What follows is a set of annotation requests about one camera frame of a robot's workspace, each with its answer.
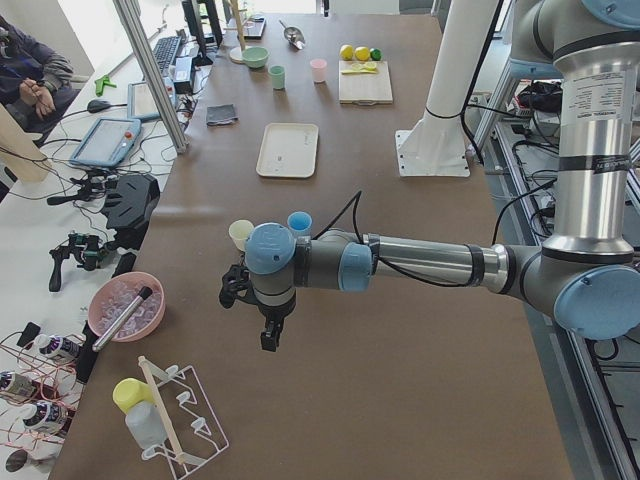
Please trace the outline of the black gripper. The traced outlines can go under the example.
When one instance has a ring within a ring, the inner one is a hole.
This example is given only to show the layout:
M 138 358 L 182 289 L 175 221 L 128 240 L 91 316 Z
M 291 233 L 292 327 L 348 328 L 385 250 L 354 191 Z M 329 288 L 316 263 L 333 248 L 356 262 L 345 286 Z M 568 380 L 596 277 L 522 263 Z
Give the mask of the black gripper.
M 278 306 L 259 305 L 260 313 L 265 317 L 265 329 L 261 332 L 261 348 L 276 351 L 279 346 L 279 331 L 284 328 L 285 318 L 292 312 L 292 300 Z

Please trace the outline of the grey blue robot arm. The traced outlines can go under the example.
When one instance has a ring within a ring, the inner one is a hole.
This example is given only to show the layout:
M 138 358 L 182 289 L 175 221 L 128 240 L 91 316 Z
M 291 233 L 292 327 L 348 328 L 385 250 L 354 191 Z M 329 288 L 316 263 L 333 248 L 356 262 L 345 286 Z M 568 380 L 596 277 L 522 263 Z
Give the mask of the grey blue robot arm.
M 444 288 L 482 286 L 518 298 L 591 340 L 639 322 L 639 274 L 623 238 L 639 68 L 635 1 L 520 1 L 511 58 L 556 68 L 563 78 L 553 234 L 539 247 L 470 244 L 331 229 L 295 238 L 257 226 L 246 244 L 246 300 L 265 318 L 261 345 L 279 345 L 300 287 L 363 291 L 375 274 Z

